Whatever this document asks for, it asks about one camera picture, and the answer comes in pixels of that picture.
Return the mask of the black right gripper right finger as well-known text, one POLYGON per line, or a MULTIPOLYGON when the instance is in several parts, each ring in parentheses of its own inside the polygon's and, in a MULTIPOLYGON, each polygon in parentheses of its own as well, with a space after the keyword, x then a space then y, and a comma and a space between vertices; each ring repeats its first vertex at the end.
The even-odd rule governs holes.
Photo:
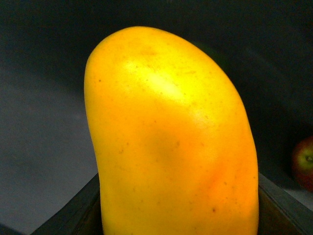
POLYGON ((313 234, 313 212, 261 173, 258 234, 313 234))

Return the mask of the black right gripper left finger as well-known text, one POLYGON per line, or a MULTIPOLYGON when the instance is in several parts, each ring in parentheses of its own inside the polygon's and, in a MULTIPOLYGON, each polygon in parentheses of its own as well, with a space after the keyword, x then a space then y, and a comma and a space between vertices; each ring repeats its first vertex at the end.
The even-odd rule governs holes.
POLYGON ((99 178, 95 175, 34 235, 102 235, 99 178))

